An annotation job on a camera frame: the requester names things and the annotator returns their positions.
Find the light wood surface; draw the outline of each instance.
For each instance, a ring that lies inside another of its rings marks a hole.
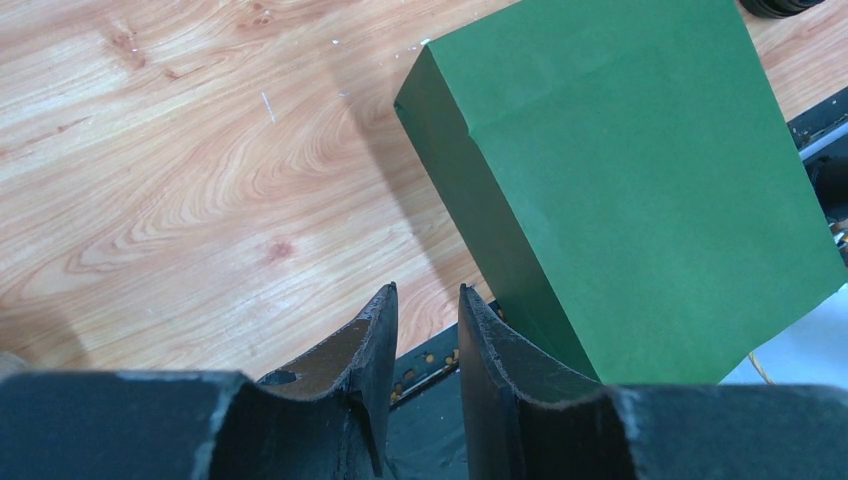
[[[258,376],[389,281],[398,354],[449,326],[490,292],[392,100],[509,3],[2,0],[0,351]],[[845,13],[746,16],[787,118],[848,85]]]

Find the white scratch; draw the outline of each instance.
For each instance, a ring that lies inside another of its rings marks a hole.
[[[277,123],[277,118],[274,117],[274,111],[271,110],[271,102],[268,101],[268,95],[265,95],[265,92],[262,92],[262,100],[265,100],[265,108],[267,108],[268,113],[271,114],[271,123]]]

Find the black ribbed object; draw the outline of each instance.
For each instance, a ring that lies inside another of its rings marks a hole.
[[[740,0],[746,10],[763,18],[787,18],[798,15],[824,0]]]

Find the green paper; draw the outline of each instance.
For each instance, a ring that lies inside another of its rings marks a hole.
[[[716,383],[846,272],[730,1],[525,0],[397,112],[510,324],[604,383]]]

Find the box top face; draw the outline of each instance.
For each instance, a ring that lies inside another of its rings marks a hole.
[[[645,4],[428,47],[601,379],[718,381],[846,275],[735,5]]]

